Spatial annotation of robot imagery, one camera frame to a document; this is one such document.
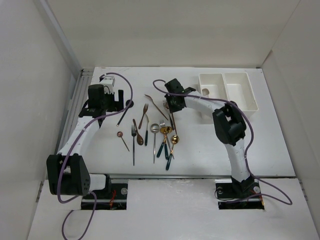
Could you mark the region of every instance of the cable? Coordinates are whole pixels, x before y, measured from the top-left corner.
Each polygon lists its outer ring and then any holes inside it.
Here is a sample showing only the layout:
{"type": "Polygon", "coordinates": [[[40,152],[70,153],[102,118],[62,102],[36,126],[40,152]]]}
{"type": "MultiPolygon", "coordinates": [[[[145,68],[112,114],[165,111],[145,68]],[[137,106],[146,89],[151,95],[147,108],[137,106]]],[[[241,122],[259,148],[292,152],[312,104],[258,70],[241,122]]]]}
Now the cable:
{"type": "Polygon", "coordinates": [[[235,198],[229,198],[229,199],[220,199],[218,198],[218,193],[217,193],[217,189],[214,191],[214,197],[220,201],[229,201],[229,200],[233,200],[235,198]]]}
{"type": "Polygon", "coordinates": [[[248,170],[248,172],[250,173],[250,175],[254,178],[254,179],[257,179],[258,181],[264,183],[264,184],[267,184],[273,188],[275,188],[276,190],[278,190],[280,193],[282,193],[288,200],[289,202],[286,202],[286,201],[283,201],[275,196],[272,196],[272,195],[269,195],[269,194],[265,194],[265,193],[257,193],[257,194],[253,194],[251,196],[248,196],[248,197],[245,197],[245,198],[242,198],[242,199],[238,199],[238,200],[234,200],[234,201],[227,201],[228,203],[238,203],[238,202],[242,202],[244,200],[248,200],[250,198],[254,198],[254,197],[257,197],[257,196],[266,196],[266,197],[269,197],[269,198],[272,198],[272,199],[275,199],[283,204],[286,204],[286,205],[292,205],[293,202],[291,200],[291,198],[284,192],[282,191],[280,188],[278,188],[277,186],[269,183],[269,182],[266,182],[262,179],[260,179],[259,177],[255,176],[250,168],[249,168],[249,164],[248,164],[248,158],[247,158],[247,153],[248,153],[248,150],[250,148],[250,146],[252,145],[253,141],[254,141],[254,129],[249,121],[249,119],[247,118],[247,116],[244,114],[244,112],[242,110],[240,110],[240,108],[234,104],[233,102],[231,101],[228,101],[228,100],[225,100],[225,99],[220,99],[220,98],[209,98],[209,97],[205,97],[205,96],[197,96],[197,95],[192,95],[192,94],[177,94],[177,93],[170,93],[170,92],[167,92],[167,91],[163,91],[161,90],[160,88],[158,88],[156,86],[156,82],[163,82],[165,83],[166,81],[162,80],[162,79],[158,79],[158,80],[154,80],[152,82],[153,86],[155,87],[155,89],[157,89],[159,92],[163,93],[163,94],[168,94],[168,95],[171,95],[171,96],[177,96],[177,97],[192,97],[192,98],[201,98],[201,99],[204,99],[204,100],[209,100],[209,101],[219,101],[219,102],[223,102],[223,103],[228,103],[230,105],[232,105],[233,107],[235,107],[239,112],[240,114],[242,115],[242,117],[245,119],[245,121],[247,122],[248,126],[249,126],[249,129],[250,129],[250,133],[251,133],[251,139],[250,139],[250,142],[249,144],[246,146],[245,150],[244,150],[244,161],[245,161],[245,165],[246,165],[246,168],[248,170]]]}
{"type": "MultiPolygon", "coordinates": [[[[123,75],[121,75],[121,74],[119,74],[119,73],[116,73],[116,72],[108,72],[108,73],[106,73],[105,75],[116,75],[116,76],[119,76],[119,77],[121,77],[123,80],[125,80],[125,81],[128,83],[128,85],[129,85],[129,87],[130,87],[130,92],[131,92],[129,104],[128,104],[124,109],[122,109],[122,110],[120,110],[120,111],[113,112],[113,113],[109,113],[109,114],[102,115],[102,116],[99,116],[99,117],[96,117],[96,118],[92,119],[91,121],[89,121],[89,122],[84,126],[83,130],[82,130],[82,131],[79,133],[79,135],[76,137],[76,139],[74,140],[73,144],[71,145],[69,151],[67,152],[67,154],[66,154],[66,156],[65,156],[65,158],[64,158],[64,161],[63,161],[63,163],[62,163],[61,170],[60,170],[60,173],[59,173],[58,184],[57,184],[57,193],[56,193],[56,194],[57,194],[58,201],[59,201],[61,204],[69,203],[69,202],[71,202],[72,200],[74,200],[74,199],[76,199],[77,197],[79,197],[79,196],[73,196],[73,197],[71,197],[71,198],[68,199],[68,200],[62,200],[62,199],[61,199],[61,181],[62,181],[62,177],[63,177],[63,174],[64,174],[64,169],[66,168],[66,165],[67,165],[68,158],[70,157],[70,154],[71,154],[72,150],[75,148],[75,146],[76,146],[77,142],[79,141],[79,139],[81,138],[82,134],[84,134],[85,130],[86,130],[94,121],[99,120],[99,119],[104,119],[104,118],[106,118],[106,117],[111,117],[111,116],[117,115],[117,114],[119,114],[119,113],[122,113],[122,112],[124,112],[125,110],[127,110],[127,109],[130,107],[131,103],[132,103],[132,99],[133,99],[133,97],[134,97],[134,91],[133,91],[133,88],[132,88],[130,82],[129,82],[123,75]]],[[[86,228],[85,228],[85,231],[84,231],[83,235],[79,238],[79,240],[82,239],[82,238],[84,237],[84,235],[86,234],[86,232],[87,232],[87,230],[88,230],[88,228],[89,228],[89,225],[90,225],[90,223],[91,223],[92,217],[93,217],[93,215],[94,215],[96,206],[97,206],[97,196],[96,196],[96,194],[95,194],[94,192],[92,192],[92,191],[89,192],[89,193],[94,196],[94,206],[93,206],[93,210],[92,210],[92,214],[91,214],[90,220],[89,220],[89,222],[88,222],[88,224],[87,224],[87,226],[86,226],[86,228]]],[[[65,219],[64,219],[64,221],[63,221],[63,224],[62,224],[62,231],[61,231],[61,232],[62,232],[62,236],[64,237],[65,240],[66,240],[67,238],[66,238],[65,233],[64,233],[64,226],[65,226],[65,222],[66,222],[68,216],[69,216],[72,212],[73,212],[73,210],[68,213],[68,215],[65,217],[65,219]]]]}
{"type": "Polygon", "coordinates": [[[112,209],[112,206],[114,205],[115,197],[116,197],[116,190],[113,190],[113,192],[112,192],[112,198],[111,198],[111,200],[110,200],[110,202],[109,202],[110,210],[112,209]]]}
{"type": "MultiPolygon", "coordinates": [[[[94,213],[95,213],[95,210],[96,210],[96,206],[97,206],[97,195],[96,195],[93,191],[91,191],[91,192],[89,192],[89,193],[92,194],[93,197],[94,197],[93,209],[92,209],[92,213],[91,213],[89,222],[88,222],[88,224],[87,224],[87,226],[86,226],[86,228],[85,228],[82,236],[81,236],[78,240],[81,240],[81,239],[86,235],[86,233],[87,233],[87,231],[88,231],[88,228],[89,228],[89,226],[90,226],[91,220],[92,220],[92,218],[93,218],[93,216],[94,216],[94,213]]],[[[63,239],[64,239],[64,240],[68,240],[67,237],[66,237],[66,235],[65,235],[65,224],[66,224],[67,218],[70,216],[70,214],[71,214],[73,211],[74,211],[74,210],[71,210],[71,211],[67,214],[67,216],[65,217],[65,219],[63,220],[63,223],[62,223],[61,232],[62,232],[62,236],[63,236],[63,239]]]]}

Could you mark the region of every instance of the wooden spoon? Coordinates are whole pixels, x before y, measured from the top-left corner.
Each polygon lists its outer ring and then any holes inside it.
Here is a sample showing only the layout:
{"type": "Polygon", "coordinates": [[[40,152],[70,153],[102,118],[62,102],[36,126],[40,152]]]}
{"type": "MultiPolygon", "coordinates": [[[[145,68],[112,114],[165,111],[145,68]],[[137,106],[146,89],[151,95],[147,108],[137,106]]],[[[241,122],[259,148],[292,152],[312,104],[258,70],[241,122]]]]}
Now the wooden spoon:
{"type": "Polygon", "coordinates": [[[136,120],[133,119],[132,121],[133,121],[133,124],[135,125],[135,128],[136,128],[136,142],[141,146],[144,144],[144,139],[142,138],[142,136],[138,132],[136,120]]]}

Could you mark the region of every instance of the white plastic container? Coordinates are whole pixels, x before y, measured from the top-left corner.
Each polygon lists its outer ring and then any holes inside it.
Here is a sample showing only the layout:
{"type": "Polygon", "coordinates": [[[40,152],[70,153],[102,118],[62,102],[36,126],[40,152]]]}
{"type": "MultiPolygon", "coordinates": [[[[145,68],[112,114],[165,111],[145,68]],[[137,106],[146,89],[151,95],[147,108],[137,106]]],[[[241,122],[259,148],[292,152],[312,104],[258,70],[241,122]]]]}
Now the white plastic container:
{"type": "Polygon", "coordinates": [[[258,111],[254,92],[246,72],[225,73],[227,96],[229,101],[234,101],[247,117],[258,111]]]}
{"type": "Polygon", "coordinates": [[[199,74],[200,93],[215,99],[228,99],[226,84],[221,73],[199,74]]]}
{"type": "Polygon", "coordinates": [[[199,74],[199,91],[209,98],[234,101],[249,118],[258,105],[249,77],[246,72],[236,73],[201,73],[199,74]]]}

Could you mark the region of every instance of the gold spoon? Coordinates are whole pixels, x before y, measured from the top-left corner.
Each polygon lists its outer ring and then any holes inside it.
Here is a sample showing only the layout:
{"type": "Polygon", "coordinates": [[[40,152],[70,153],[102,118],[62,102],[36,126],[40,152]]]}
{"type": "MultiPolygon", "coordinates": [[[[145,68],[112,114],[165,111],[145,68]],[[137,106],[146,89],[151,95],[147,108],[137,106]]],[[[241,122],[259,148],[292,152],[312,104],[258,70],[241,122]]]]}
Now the gold spoon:
{"type": "MultiPolygon", "coordinates": [[[[164,126],[164,127],[162,127],[162,128],[160,129],[160,132],[164,135],[163,143],[164,143],[164,144],[166,144],[166,142],[168,143],[170,152],[171,152],[171,145],[170,145],[170,141],[169,141],[169,139],[168,139],[167,134],[172,133],[172,131],[173,131],[173,128],[170,127],[170,126],[164,126]]],[[[167,155],[168,155],[168,153],[166,153],[165,159],[166,159],[166,160],[169,160],[169,156],[167,156],[167,155]]]]}
{"type": "Polygon", "coordinates": [[[165,170],[169,170],[170,168],[170,164],[171,164],[171,158],[172,158],[172,154],[174,152],[174,146],[175,144],[177,144],[179,142],[179,137],[177,135],[173,135],[171,137],[171,142],[172,142],[172,150],[171,150],[171,153],[170,153],[170,156],[169,156],[169,160],[168,162],[166,163],[166,167],[165,167],[165,170]]]}
{"type": "Polygon", "coordinates": [[[133,124],[135,125],[135,128],[136,128],[136,142],[141,146],[144,144],[144,139],[142,138],[142,136],[138,132],[136,120],[132,119],[132,121],[133,121],[133,124]]]}

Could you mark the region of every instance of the bolt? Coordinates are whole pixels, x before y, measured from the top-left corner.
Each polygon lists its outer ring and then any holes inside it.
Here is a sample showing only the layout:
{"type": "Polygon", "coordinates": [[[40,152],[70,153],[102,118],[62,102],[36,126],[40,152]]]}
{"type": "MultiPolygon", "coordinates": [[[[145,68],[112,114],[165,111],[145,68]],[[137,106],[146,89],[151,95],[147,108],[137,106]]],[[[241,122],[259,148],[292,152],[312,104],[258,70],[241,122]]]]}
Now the bolt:
{"type": "Polygon", "coordinates": [[[216,189],[216,192],[217,192],[218,194],[223,194],[223,193],[224,193],[223,188],[222,188],[221,186],[219,186],[219,187],[216,189]]]}
{"type": "Polygon", "coordinates": [[[128,189],[126,189],[125,187],[121,189],[122,195],[126,195],[127,193],[128,193],[128,189]]]}
{"type": "Polygon", "coordinates": [[[253,188],[253,191],[254,191],[256,194],[261,193],[260,187],[258,187],[258,186],[255,186],[255,187],[253,188]]]}

